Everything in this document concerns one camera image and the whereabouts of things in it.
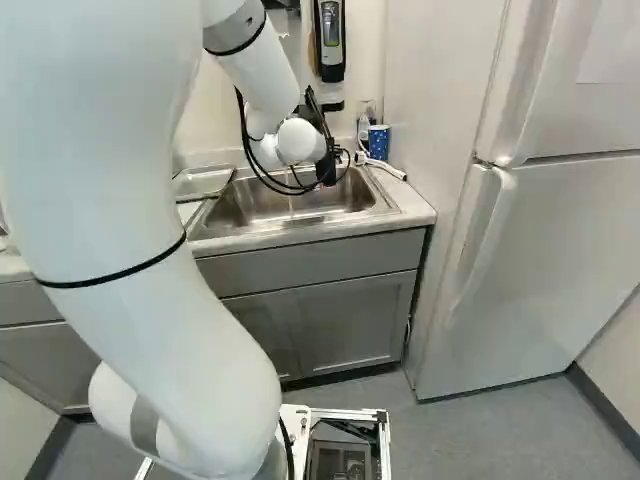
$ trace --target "black cable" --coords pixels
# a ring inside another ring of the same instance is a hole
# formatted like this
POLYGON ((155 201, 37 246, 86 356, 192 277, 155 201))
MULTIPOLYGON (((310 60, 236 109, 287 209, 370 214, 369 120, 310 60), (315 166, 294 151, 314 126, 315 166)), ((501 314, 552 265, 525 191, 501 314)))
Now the black cable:
POLYGON ((291 170, 291 173, 293 174, 293 178, 295 178, 296 183, 298 185, 300 185, 301 187, 304 187, 304 185, 302 184, 302 182, 300 181, 300 178, 298 178, 298 174, 296 173, 296 169, 293 167, 293 165, 291 165, 289 167, 289 170, 291 170))
POLYGON ((263 176, 260 175, 260 173, 258 173, 256 165, 258 166, 258 168, 260 168, 260 170, 264 173, 264 175, 267 178, 269 178, 270 180, 272 180, 275 184, 284 186, 285 188, 292 188, 290 185, 281 183, 278 180, 276 180, 275 178, 273 178, 271 175, 269 175, 269 173, 267 173, 264 170, 264 168, 262 168, 262 165, 260 165, 260 163, 256 160, 255 156, 253 155, 253 151, 251 150, 251 145, 249 143, 249 133, 247 132, 247 121, 246 121, 246 119, 244 117, 244 99, 242 98, 242 93, 240 93, 240 90, 238 90, 237 88, 236 88, 236 99, 237 99, 237 102, 238 102, 238 110, 239 110, 239 113, 240 113, 240 132, 241 132, 241 136, 242 136, 242 147, 244 149, 244 153, 245 153, 245 155, 247 157, 247 160, 249 162, 249 166, 251 167, 251 170, 253 170, 253 173, 256 175, 256 177, 258 177, 258 179, 265 186, 267 186, 271 190, 273 190, 273 191, 275 191, 275 192, 277 192, 277 193, 279 193, 281 195, 300 196, 300 195, 304 195, 305 193, 307 193, 306 190, 303 190, 302 192, 298 192, 298 193, 291 193, 291 192, 282 191, 282 190, 274 187, 273 185, 269 185, 266 182, 266 180, 263 178, 263 176))
POLYGON ((295 467, 293 464, 293 450, 291 449, 291 439, 289 438, 289 432, 287 432, 287 427, 280 417, 280 431, 282 432, 282 438, 284 439, 284 451, 287 454, 287 469, 289 471, 289 480, 295 480, 295 467))
MULTIPOLYGON (((247 160, 249 161, 249 166, 251 167, 251 169, 253 170, 253 173, 260 179, 260 181, 268 188, 270 188, 271 190, 281 194, 281 195, 286 195, 286 196, 290 196, 290 197, 297 197, 297 196, 301 196, 304 195, 305 193, 311 192, 313 191, 318 185, 320 185, 325 178, 327 177, 328 173, 325 173, 325 175, 318 180, 317 182, 312 183, 311 185, 307 185, 307 186, 296 186, 296 185, 288 185, 286 183, 282 183, 279 180, 277 180, 276 178, 274 178, 273 176, 271 176, 269 174, 269 172, 267 172, 264 167, 260 164, 260 162, 258 162, 258 160, 255 158, 253 151, 251 150, 251 144, 249 143, 249 133, 247 132, 247 123, 246 123, 246 119, 244 116, 244 98, 242 97, 242 93, 236 88, 236 99, 238 101, 238 110, 240 113, 240 128, 241 128, 241 133, 242 133, 242 147, 244 149, 244 153, 247 157, 247 160), (274 184, 278 185, 279 187, 282 188, 287 188, 289 190, 294 190, 294 192, 287 192, 287 191, 283 191, 280 190, 279 188, 270 185, 264 178, 262 175, 260 175, 258 173, 257 170, 260 170, 262 172, 262 174, 267 177, 270 181, 272 181, 274 184)), ((331 152, 331 154, 333 155, 333 150, 331 149, 330 146, 330 142, 329 139, 326 136, 326 132, 323 131, 323 133, 325 133, 325 142, 327 144, 327 149, 328 151, 331 152)))
POLYGON ((347 168, 344 169, 344 172, 342 172, 342 175, 340 175, 338 177, 338 179, 336 180, 336 183, 338 183, 340 180, 342 180, 344 178, 344 176, 347 174, 347 172, 349 171, 349 168, 351 168, 351 153, 349 153, 349 150, 347 150, 346 148, 340 148, 338 149, 339 152, 344 152, 347 154, 347 158, 349 158, 349 161, 347 162, 347 168))
POLYGON ((236 88, 236 99, 238 101, 238 110, 240 112, 240 128, 241 128, 241 132, 242 132, 242 146, 244 148, 244 152, 245 155, 247 156, 247 159, 249 160, 249 165, 251 166, 253 172, 258 176, 258 178, 260 178, 260 180, 262 181, 262 183, 264 183, 267 187, 269 187, 271 190, 274 190, 282 195, 289 195, 289 196, 298 196, 298 195, 302 195, 304 193, 310 192, 311 190, 313 190, 317 184, 319 182, 316 182, 316 184, 314 185, 309 185, 308 187, 297 187, 295 185, 288 185, 286 183, 282 183, 279 180, 277 180, 276 178, 273 178, 273 176, 271 176, 269 174, 269 172, 267 172, 264 167, 260 164, 260 162, 258 162, 258 160, 255 158, 255 155, 253 154, 253 151, 251 150, 251 144, 249 143, 249 133, 247 131, 247 120, 244 116, 244 98, 242 97, 242 93, 240 92, 240 90, 238 90, 236 88), (276 185, 278 185, 279 187, 282 188, 288 188, 290 190, 302 190, 301 193, 290 193, 290 192, 283 192, 275 187, 273 187, 272 185, 269 185, 267 182, 265 182, 264 178, 262 177, 262 175, 258 174, 256 171, 256 167, 257 169, 259 169, 262 174, 267 177, 269 180, 271 180, 273 183, 275 183, 276 185))

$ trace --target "white refrigerator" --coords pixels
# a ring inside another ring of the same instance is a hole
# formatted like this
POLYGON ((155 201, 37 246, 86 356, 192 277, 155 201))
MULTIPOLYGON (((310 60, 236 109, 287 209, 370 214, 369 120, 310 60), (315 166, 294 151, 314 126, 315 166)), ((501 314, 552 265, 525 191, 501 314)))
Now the white refrigerator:
POLYGON ((439 215, 411 386, 565 370, 640 283, 640 2, 390 1, 387 21, 391 162, 439 215))

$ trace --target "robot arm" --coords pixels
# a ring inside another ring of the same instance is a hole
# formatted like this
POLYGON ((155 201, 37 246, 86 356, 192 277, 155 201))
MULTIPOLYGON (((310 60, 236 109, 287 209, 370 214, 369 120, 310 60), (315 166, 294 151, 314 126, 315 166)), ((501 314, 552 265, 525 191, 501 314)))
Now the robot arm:
POLYGON ((90 388, 98 422, 190 478, 249 480, 282 455, 278 377, 202 279, 169 182, 203 19, 249 100, 261 158, 302 160, 290 144, 319 155, 313 135, 299 142, 306 126, 280 124, 300 92, 259 0, 11 2, 3 207, 37 281, 104 361, 90 388))
POLYGON ((300 101, 300 87, 261 0, 203 3, 203 44, 243 93, 251 147, 266 170, 326 154, 325 140, 306 120, 287 118, 300 101))

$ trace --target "white wall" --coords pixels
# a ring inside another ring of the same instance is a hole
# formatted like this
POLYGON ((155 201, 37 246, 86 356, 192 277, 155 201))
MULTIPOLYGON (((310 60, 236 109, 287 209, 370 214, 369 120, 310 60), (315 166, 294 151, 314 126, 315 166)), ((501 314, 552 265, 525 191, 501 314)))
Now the white wall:
POLYGON ((578 365, 640 434, 640 290, 636 290, 578 365))
MULTIPOLYGON (((328 115, 335 137, 354 135, 358 100, 382 102, 385 12, 387 0, 348 0, 345 110, 328 115)), ((176 136, 182 155, 240 148, 233 86, 222 69, 203 55, 185 114, 176 136)))
POLYGON ((0 478, 25 478, 58 415, 0 378, 0 478))

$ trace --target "blue cup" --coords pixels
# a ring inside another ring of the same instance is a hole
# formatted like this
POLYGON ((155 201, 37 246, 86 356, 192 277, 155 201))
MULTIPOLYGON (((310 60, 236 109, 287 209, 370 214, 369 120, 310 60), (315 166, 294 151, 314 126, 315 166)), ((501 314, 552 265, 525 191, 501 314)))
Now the blue cup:
POLYGON ((389 160, 389 125, 371 125, 369 127, 369 157, 375 160, 389 160))

